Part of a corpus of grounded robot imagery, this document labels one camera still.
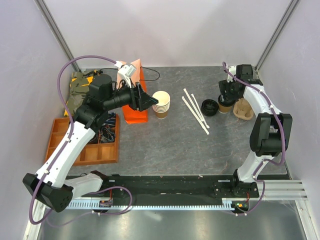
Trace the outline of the brown paper coffee cup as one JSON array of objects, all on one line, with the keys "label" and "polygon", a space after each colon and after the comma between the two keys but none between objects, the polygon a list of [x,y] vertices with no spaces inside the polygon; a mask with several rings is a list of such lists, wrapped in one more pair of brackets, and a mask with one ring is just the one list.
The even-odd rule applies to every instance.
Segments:
[{"label": "brown paper coffee cup", "polygon": [[227,114],[228,112],[231,111],[233,105],[234,105],[234,101],[231,102],[222,102],[222,101],[218,101],[218,111],[221,114]]}]

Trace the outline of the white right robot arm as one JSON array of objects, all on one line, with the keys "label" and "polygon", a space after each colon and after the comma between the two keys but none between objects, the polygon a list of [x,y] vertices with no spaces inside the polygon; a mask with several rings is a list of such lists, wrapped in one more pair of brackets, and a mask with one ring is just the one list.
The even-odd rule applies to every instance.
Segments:
[{"label": "white right robot arm", "polygon": [[219,111],[244,99],[256,117],[249,138],[250,153],[242,166],[235,170],[229,184],[230,193],[240,197],[247,188],[253,189],[257,176],[267,163],[276,166],[284,163],[293,118],[272,103],[252,65],[228,66],[223,62],[222,67],[227,78],[218,83]]}]

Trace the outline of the orange paper bag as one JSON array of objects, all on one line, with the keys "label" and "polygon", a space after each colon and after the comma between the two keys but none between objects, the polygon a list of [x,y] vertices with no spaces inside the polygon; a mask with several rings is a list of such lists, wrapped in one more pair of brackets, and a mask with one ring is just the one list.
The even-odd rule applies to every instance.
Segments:
[{"label": "orange paper bag", "polygon": [[[141,60],[137,59],[131,64],[136,68],[136,71],[131,76],[131,81],[133,83],[133,86],[136,85],[136,83],[140,83],[143,90],[147,91],[146,83],[144,80],[144,73],[143,70],[141,70]],[[147,123],[148,122],[148,111],[139,111],[139,110],[133,110],[128,105],[122,107],[122,112],[124,116],[124,120],[127,124],[139,124],[139,123]]]}]

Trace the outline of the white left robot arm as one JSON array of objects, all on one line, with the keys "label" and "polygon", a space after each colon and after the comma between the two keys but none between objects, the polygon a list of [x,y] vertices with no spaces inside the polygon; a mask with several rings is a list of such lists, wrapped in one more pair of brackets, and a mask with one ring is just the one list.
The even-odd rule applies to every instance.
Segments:
[{"label": "white left robot arm", "polygon": [[109,117],[109,111],[129,106],[140,112],[159,101],[147,94],[140,83],[120,89],[113,88],[112,78],[107,74],[93,77],[89,90],[80,107],[71,118],[69,128],[50,158],[35,173],[27,173],[22,182],[32,198],[59,213],[78,197],[95,193],[106,196],[110,185],[104,175],[93,171],[85,176],[67,180],[72,165],[94,138]]}]

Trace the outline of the cardboard cup carrier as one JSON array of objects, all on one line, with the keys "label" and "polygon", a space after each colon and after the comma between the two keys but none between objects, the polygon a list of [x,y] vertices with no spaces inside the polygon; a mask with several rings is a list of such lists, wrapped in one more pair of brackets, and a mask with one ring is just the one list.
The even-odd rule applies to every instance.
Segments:
[{"label": "cardboard cup carrier", "polygon": [[254,111],[247,100],[240,98],[233,107],[233,114],[242,120],[249,121],[254,116]]}]

